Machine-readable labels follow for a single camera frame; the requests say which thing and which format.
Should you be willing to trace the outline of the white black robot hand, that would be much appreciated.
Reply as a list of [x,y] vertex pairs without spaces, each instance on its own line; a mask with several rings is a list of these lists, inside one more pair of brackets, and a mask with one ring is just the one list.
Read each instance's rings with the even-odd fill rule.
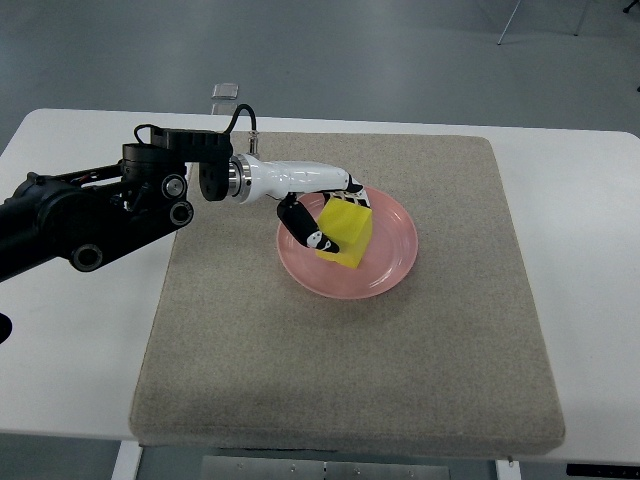
[[277,215],[289,233],[304,247],[338,253],[340,246],[321,231],[298,196],[321,193],[368,208],[365,187],[346,170],[311,161],[262,162],[250,154],[232,157],[227,198],[240,204],[263,196],[279,202]]

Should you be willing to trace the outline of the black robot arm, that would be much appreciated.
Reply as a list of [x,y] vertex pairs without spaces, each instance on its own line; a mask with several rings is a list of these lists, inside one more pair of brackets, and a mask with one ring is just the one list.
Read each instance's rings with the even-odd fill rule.
[[239,104],[221,132],[146,124],[150,140],[123,145],[113,165],[60,175],[28,173],[1,205],[1,278],[54,258],[91,272],[189,224],[187,163],[203,167],[201,190],[209,201],[242,185],[230,172],[230,134],[241,112],[257,124],[253,108]]

